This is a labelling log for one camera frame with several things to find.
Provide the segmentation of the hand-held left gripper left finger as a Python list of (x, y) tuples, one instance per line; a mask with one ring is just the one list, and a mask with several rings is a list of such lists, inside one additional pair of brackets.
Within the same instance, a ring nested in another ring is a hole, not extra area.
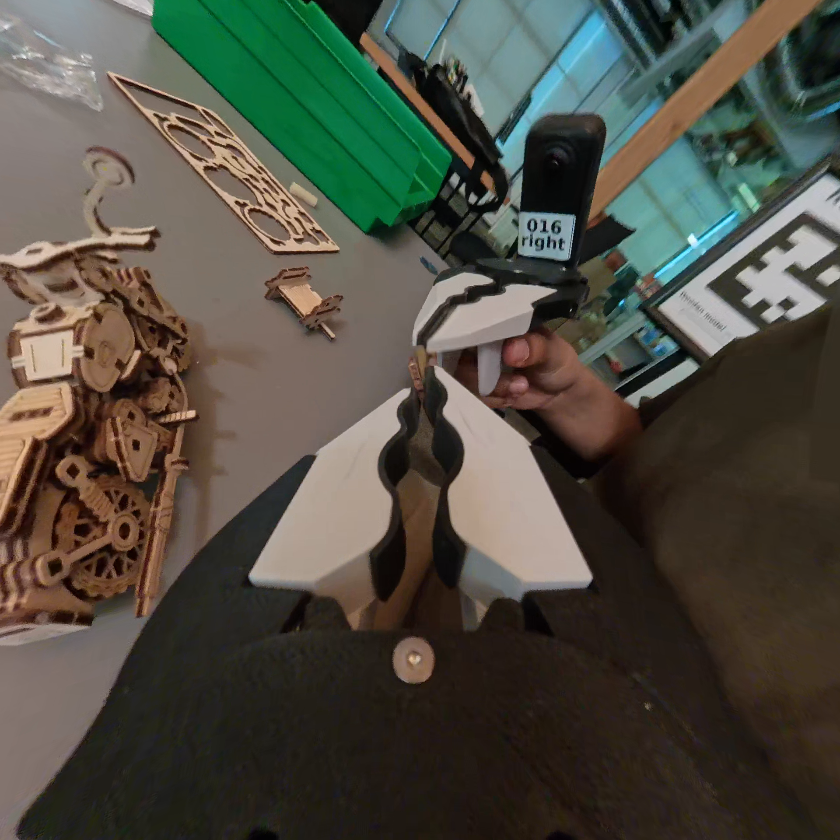
[(409, 451), (418, 421), (405, 388), (321, 447), (249, 582), (330, 597), (354, 629), (401, 627), (424, 579), (424, 478)]

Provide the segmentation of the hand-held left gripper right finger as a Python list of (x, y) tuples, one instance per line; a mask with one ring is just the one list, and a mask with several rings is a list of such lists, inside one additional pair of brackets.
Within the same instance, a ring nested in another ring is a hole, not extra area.
[(434, 568), (462, 627), (477, 630), (499, 599), (587, 589), (593, 572), (527, 439), (441, 367), (427, 368), (427, 420)]

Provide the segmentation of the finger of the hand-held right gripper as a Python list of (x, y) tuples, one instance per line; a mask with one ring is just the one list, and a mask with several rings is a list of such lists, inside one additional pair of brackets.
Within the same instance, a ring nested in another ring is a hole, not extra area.
[(496, 341), (510, 335), (506, 309), (480, 301), (506, 291), (508, 279), (459, 271), (435, 283), (413, 325), (413, 344), (466, 344)]
[(536, 311), (560, 304), (559, 291), (542, 286), (506, 286), (475, 300), (445, 305), (423, 325), (423, 347), (442, 353), (514, 338), (530, 330)]

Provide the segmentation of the person's right hand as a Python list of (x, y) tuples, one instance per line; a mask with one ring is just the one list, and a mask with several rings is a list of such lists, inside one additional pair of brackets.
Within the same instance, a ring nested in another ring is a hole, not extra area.
[(642, 436), (638, 410), (586, 367), (561, 336), (539, 328), (507, 339), (504, 371), (482, 401), (528, 415), (544, 448), (573, 478), (592, 477)]

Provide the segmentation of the black bag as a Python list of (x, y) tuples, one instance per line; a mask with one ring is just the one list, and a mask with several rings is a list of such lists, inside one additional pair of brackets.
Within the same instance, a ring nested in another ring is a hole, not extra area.
[(473, 154), (475, 162), (482, 165), (494, 183), (508, 189), (508, 176), (501, 165), (501, 154), (486, 125), (476, 115), (471, 104), (464, 99), (448, 80), (441, 65), (421, 65), (414, 72), (418, 92), (455, 137)]

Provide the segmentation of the green plastic bin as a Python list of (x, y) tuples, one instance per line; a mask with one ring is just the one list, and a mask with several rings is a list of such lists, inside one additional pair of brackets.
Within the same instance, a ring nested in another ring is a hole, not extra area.
[(369, 234), (421, 195), (417, 145), (287, 2), (154, 2), (154, 30)]
[(377, 213), (380, 223), (392, 227), (414, 219), (438, 194), (451, 153), (318, 3), (290, 7), (317, 44), (304, 50), (318, 84), (336, 102), (328, 107), (329, 126), (396, 204)]

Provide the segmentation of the wooden beam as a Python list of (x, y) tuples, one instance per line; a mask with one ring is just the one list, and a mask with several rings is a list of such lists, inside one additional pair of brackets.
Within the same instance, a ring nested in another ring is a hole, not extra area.
[(602, 168), (590, 223), (819, 4), (762, 3)]

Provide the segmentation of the wooden ribbed seat part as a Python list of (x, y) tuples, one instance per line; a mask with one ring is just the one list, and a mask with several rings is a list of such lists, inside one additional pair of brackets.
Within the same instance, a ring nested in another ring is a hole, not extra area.
[(308, 266), (283, 268), (265, 281), (265, 287), (265, 298), (284, 302), (307, 331), (320, 331), (328, 340), (335, 341), (335, 332), (327, 320), (340, 312), (343, 295), (321, 297), (312, 288), (312, 274)]

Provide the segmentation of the framed marker poster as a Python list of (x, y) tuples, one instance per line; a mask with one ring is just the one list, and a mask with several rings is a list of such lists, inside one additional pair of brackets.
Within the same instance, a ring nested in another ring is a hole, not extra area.
[(839, 278), (839, 160), (829, 154), (644, 304), (697, 361), (792, 322)]

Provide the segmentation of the wooden sheet with three holes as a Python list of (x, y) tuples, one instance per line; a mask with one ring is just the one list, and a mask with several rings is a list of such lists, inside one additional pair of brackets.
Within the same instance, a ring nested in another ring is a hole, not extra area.
[(213, 110), (109, 71), (111, 84), (275, 256), (339, 245)]

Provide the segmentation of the wooden motorcycle model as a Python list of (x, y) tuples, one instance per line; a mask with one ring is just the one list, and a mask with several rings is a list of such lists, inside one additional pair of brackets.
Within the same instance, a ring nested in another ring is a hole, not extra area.
[(89, 629), (98, 602), (130, 589), (149, 614), (197, 418), (186, 321), (121, 258), (152, 250), (159, 231), (100, 218), (133, 168), (100, 146), (83, 164), (89, 235), (2, 255), (2, 280), (31, 305), (6, 342), (17, 390), (1, 411), (3, 647)]

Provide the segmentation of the clear plastic bag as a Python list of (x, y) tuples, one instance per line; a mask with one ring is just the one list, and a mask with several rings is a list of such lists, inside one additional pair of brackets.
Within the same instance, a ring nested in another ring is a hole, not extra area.
[(55, 42), (4, 8), (1, 71), (31, 90), (103, 110), (93, 58)]

